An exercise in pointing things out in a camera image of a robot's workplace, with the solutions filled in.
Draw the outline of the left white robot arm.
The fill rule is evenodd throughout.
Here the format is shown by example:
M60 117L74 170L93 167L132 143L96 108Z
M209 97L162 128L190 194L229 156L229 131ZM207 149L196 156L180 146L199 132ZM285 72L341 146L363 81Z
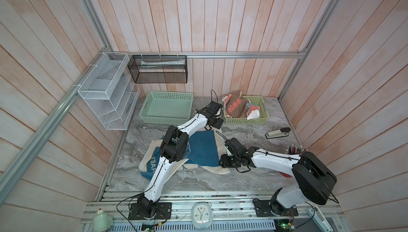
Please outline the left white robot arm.
M220 129L223 105L215 101L204 108L197 110L195 116L179 126L170 126L160 145L160 158L158 167L147 188L138 195L137 205L146 217L152 217L156 212L157 203L160 199L164 184L170 176L172 168L183 159L189 137L202 128Z

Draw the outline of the light green plastic basket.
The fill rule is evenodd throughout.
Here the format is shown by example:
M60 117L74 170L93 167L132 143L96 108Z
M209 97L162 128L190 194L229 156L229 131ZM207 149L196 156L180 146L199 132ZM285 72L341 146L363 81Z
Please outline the light green plastic basket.
M224 110L223 110L223 117L224 121L227 124L237 124L237 125L262 125L265 124L266 121L269 119L269 113L266 109L265 102L263 97L261 96L253 96L253 95L243 95L243 99L248 99L250 105L253 107L258 107L258 110L250 109L248 112L245 112L243 117L234 118L232 117L226 110L226 103L231 95L224 97Z

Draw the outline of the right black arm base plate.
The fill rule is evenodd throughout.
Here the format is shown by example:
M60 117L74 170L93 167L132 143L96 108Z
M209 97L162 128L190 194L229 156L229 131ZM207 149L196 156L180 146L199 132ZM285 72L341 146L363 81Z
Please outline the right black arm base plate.
M299 215L296 206L287 209L277 201L253 199L252 203L255 207L257 217L296 217Z

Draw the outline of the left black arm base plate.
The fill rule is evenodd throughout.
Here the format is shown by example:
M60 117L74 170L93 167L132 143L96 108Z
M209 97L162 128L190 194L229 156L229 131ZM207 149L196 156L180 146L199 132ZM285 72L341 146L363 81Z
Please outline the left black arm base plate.
M133 203L130 206L129 220L165 219L171 218L172 203L158 202L153 204Z

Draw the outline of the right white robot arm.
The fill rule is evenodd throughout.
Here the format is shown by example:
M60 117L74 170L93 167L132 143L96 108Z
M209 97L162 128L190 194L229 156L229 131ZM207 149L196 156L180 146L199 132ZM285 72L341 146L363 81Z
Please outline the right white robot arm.
M325 205L337 183L337 177L311 152L281 154L258 147L246 148L236 138L227 139L230 154L223 154L219 165L223 168L267 168L295 178L296 184L279 188L268 201L270 212L282 216L297 204L312 202Z

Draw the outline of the blue Doraemon towel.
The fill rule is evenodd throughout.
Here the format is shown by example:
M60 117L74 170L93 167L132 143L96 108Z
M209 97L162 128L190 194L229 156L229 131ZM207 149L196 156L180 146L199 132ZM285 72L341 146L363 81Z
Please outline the blue Doraemon towel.
M230 170L219 165L221 156L227 152L224 140L217 132L218 130L201 130L191 136L185 156L171 169L170 175L173 175L176 171L197 169L199 167L213 174L228 174ZM152 179L154 172L159 169L161 143L162 140L152 141L146 155L139 164L139 172L148 180Z

